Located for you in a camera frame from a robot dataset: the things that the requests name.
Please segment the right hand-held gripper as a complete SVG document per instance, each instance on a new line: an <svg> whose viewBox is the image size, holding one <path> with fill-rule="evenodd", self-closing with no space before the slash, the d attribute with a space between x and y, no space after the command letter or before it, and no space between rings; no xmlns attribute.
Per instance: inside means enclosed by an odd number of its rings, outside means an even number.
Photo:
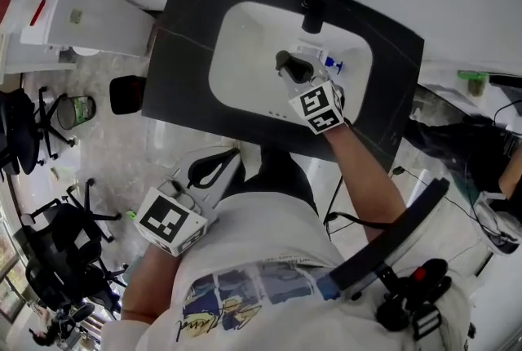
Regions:
<svg viewBox="0 0 522 351"><path fill-rule="evenodd" d="M315 56L291 52L290 62L277 66L289 104L307 127L319 135L344 124L343 89Z"/></svg>

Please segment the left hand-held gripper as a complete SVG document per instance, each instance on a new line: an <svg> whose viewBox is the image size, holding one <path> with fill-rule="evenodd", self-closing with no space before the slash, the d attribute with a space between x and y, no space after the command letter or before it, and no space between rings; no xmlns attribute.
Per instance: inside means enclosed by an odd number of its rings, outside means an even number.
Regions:
<svg viewBox="0 0 522 351"><path fill-rule="evenodd" d="M136 228L163 251L182 255L216 221L216 205L240 167L237 148L208 147L185 154L174 178L147 192L135 217Z"/></svg>

